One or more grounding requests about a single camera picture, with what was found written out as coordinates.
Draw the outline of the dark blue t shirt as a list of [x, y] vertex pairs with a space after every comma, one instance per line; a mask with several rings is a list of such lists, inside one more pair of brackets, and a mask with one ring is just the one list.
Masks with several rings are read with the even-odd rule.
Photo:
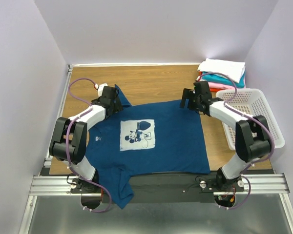
[[123, 110], [89, 130], [85, 156], [120, 208], [134, 196], [132, 176], [210, 173], [197, 113], [180, 108], [179, 100], [133, 106], [123, 93], [119, 97]]

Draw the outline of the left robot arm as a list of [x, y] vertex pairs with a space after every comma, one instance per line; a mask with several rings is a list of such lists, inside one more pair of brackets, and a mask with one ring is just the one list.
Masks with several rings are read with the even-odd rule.
[[49, 146], [49, 154], [63, 161], [82, 180], [82, 187], [89, 193], [98, 189], [99, 175], [85, 156], [88, 130], [123, 110], [117, 85], [100, 85], [98, 95], [81, 113], [56, 120]]

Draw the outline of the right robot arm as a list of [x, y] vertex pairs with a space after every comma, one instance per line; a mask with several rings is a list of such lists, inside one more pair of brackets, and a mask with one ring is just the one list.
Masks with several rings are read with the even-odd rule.
[[231, 107], [228, 100], [212, 97], [207, 81], [197, 81], [193, 89], [182, 92], [180, 108], [188, 109], [216, 118], [235, 130], [235, 154], [219, 168], [215, 186], [226, 191], [241, 174], [264, 156], [271, 156], [275, 149], [267, 120], [264, 116], [252, 116]]

